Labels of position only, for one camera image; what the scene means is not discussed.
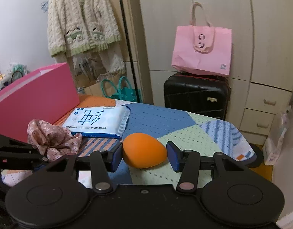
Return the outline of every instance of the white wall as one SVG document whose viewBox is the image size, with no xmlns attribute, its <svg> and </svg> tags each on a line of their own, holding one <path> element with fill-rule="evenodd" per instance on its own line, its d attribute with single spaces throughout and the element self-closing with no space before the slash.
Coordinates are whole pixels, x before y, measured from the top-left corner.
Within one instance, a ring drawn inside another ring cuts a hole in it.
<svg viewBox="0 0 293 229">
<path fill-rule="evenodd" d="M 285 206 L 278 225 L 288 228 L 287 225 L 293 221 L 293 118 L 284 137 L 280 157 L 274 165 L 272 182 L 281 189 L 285 197 Z"/>
<path fill-rule="evenodd" d="M 54 63 L 49 55 L 47 15 L 41 4 L 48 0 L 0 0 L 0 71 L 11 62 L 35 70 Z"/>
</svg>

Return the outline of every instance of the white wardrobe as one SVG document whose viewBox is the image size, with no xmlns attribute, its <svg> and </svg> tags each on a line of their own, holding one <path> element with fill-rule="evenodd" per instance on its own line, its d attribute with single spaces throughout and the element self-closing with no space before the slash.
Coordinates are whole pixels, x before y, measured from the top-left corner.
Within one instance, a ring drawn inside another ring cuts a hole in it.
<svg viewBox="0 0 293 229">
<path fill-rule="evenodd" d="M 192 2 L 216 27 L 232 29 L 231 98 L 226 120 L 263 144 L 274 114 L 293 91 L 293 0 L 140 0 L 154 105 L 164 106 L 177 26 L 189 24 Z M 196 10 L 197 25 L 206 25 Z"/>
</svg>

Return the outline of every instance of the pink box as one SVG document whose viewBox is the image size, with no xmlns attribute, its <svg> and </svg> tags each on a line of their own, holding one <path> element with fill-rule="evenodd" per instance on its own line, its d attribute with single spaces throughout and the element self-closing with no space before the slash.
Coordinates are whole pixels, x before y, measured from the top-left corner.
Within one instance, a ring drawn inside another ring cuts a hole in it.
<svg viewBox="0 0 293 229">
<path fill-rule="evenodd" d="M 53 124 L 79 103 L 67 63 L 39 68 L 0 91 L 0 134 L 27 142 L 31 120 Z"/>
</svg>

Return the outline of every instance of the metal pin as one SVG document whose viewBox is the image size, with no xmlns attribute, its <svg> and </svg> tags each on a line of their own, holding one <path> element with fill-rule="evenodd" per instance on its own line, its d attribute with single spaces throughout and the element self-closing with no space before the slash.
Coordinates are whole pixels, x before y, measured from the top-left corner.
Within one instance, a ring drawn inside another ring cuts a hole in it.
<svg viewBox="0 0 293 229">
<path fill-rule="evenodd" d="M 184 182 L 180 184 L 180 188 L 182 190 L 191 190 L 194 188 L 194 184 L 193 183 L 189 183 L 189 182 Z"/>
<path fill-rule="evenodd" d="M 110 188 L 110 184 L 109 183 L 105 183 L 105 182 L 103 182 L 103 183 L 97 183 L 95 185 L 95 188 L 97 190 L 107 190 L 107 189 Z"/>
</svg>

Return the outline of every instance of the door handle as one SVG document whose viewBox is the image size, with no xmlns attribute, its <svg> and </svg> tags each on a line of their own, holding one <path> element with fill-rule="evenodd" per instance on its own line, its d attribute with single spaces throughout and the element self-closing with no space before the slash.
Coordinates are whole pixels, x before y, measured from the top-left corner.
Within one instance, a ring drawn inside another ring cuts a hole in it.
<svg viewBox="0 0 293 229">
<path fill-rule="evenodd" d="M 267 125 L 262 125 L 262 124 L 259 124 L 259 123 L 257 122 L 257 127 L 260 127 L 260 128 L 268 128 L 268 124 L 267 124 Z"/>
<path fill-rule="evenodd" d="M 274 102 L 271 102 L 271 101 L 268 101 L 268 100 L 266 100 L 266 99 L 263 99 L 263 102 L 264 102 L 264 104 L 267 104 L 267 105 L 272 105 L 272 106 L 275 106 L 276 105 L 276 101 L 274 101 Z"/>
</svg>

